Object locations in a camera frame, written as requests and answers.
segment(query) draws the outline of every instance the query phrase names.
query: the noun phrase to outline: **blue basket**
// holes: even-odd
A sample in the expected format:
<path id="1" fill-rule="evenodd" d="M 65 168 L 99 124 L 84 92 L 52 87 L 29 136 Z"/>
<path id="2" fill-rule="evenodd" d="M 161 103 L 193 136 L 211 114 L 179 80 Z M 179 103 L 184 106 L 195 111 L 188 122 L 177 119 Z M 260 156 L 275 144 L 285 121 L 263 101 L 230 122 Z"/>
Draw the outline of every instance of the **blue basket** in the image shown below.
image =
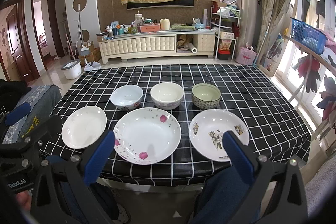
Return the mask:
<path id="1" fill-rule="evenodd" d="M 314 27 L 297 20 L 292 19 L 292 38 L 299 41 L 317 54 L 322 54 L 326 44 L 327 37 L 316 30 Z"/>

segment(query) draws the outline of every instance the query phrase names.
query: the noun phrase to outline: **sliding glass door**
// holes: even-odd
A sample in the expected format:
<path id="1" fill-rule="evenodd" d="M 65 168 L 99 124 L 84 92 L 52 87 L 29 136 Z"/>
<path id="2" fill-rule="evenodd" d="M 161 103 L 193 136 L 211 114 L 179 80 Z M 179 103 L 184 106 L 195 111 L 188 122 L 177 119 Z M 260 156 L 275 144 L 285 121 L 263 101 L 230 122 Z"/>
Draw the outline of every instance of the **sliding glass door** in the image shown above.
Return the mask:
<path id="1" fill-rule="evenodd" d="M 296 19 L 302 20 L 307 24 L 324 30 L 329 34 L 335 35 L 335 2 L 334 0 L 298 0 L 298 9 Z M 298 72 L 292 69 L 298 59 L 306 56 L 301 54 L 301 51 L 295 47 L 295 44 L 288 42 L 283 58 L 278 67 L 277 76 L 282 79 L 287 88 L 294 92 L 302 83 L 304 78 L 299 78 Z M 320 76 L 323 79 L 326 74 L 330 77 L 332 74 L 326 71 L 325 67 L 319 70 Z M 319 91 L 325 90 L 321 81 L 317 83 Z M 316 104 L 321 101 L 319 93 L 304 93 L 303 103 L 314 118 L 316 123 L 321 121 L 322 110 L 316 107 Z"/>

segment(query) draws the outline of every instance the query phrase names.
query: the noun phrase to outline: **trash can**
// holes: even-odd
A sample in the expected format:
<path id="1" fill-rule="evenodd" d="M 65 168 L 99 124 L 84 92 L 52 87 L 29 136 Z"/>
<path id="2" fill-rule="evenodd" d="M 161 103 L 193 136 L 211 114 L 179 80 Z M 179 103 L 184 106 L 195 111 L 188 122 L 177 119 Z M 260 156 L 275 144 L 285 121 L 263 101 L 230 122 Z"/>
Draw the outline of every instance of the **trash can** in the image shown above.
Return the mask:
<path id="1" fill-rule="evenodd" d="M 82 73 L 82 68 L 79 59 L 70 60 L 61 70 L 64 72 L 66 79 L 75 79 Z"/>

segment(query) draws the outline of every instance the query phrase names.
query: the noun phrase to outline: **green patterned bowl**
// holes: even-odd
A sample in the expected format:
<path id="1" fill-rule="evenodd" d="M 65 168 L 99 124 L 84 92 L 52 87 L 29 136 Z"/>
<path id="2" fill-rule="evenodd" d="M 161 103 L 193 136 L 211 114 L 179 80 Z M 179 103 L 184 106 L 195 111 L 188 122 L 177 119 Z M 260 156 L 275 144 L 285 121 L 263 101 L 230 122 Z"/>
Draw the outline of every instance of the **green patterned bowl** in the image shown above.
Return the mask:
<path id="1" fill-rule="evenodd" d="M 200 83 L 194 85 L 191 92 L 194 105 L 200 109 L 214 108 L 221 100 L 221 91 L 214 85 Z"/>

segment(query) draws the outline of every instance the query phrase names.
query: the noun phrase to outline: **doorway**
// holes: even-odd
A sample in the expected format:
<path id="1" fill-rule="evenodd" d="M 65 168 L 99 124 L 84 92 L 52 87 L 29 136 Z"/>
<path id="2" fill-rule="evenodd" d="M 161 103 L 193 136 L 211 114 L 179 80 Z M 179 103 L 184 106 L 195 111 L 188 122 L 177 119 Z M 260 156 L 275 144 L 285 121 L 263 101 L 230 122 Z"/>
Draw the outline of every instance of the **doorway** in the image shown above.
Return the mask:
<path id="1" fill-rule="evenodd" d="M 298 9 L 295 16 L 296 19 L 324 30 L 332 37 L 335 36 L 335 1 L 334 0 L 298 0 Z M 298 76 L 298 72 L 292 68 L 298 62 L 298 59 L 307 54 L 301 54 L 301 51 L 295 47 L 295 44 L 288 41 L 287 47 L 281 59 L 276 75 L 282 80 L 285 86 L 294 92 L 302 83 L 302 78 Z M 321 101 L 320 91 L 324 91 L 324 77 L 333 77 L 332 73 L 325 67 L 321 66 L 319 70 L 321 81 L 317 81 L 317 93 L 304 92 L 302 103 L 308 110 L 316 124 L 322 121 L 323 110 L 316 105 Z"/>
<path id="2" fill-rule="evenodd" d="M 28 42 L 24 0 L 0 5 L 0 63 L 3 78 L 29 83 L 40 77 Z"/>
<path id="3" fill-rule="evenodd" d="M 58 31 L 55 0 L 31 0 L 33 28 L 44 68 L 56 56 L 63 57 L 64 50 Z"/>

